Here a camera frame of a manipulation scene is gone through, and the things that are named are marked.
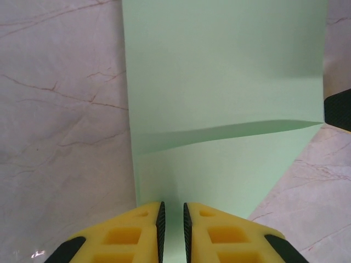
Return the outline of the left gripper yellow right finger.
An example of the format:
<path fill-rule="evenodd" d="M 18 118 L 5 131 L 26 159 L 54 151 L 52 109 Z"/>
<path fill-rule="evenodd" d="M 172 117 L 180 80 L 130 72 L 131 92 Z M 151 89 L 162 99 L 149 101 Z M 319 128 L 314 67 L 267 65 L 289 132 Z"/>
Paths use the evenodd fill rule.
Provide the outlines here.
<path fill-rule="evenodd" d="M 187 262 L 307 262 L 281 232 L 201 203 L 183 221 Z"/>

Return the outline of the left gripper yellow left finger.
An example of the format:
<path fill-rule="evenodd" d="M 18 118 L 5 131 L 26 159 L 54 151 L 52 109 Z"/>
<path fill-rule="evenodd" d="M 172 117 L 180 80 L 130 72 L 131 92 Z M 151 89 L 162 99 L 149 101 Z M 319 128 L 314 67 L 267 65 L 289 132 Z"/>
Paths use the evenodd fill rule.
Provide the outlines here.
<path fill-rule="evenodd" d="M 87 227 L 59 245 L 47 262 L 162 262 L 166 213 L 152 202 Z"/>

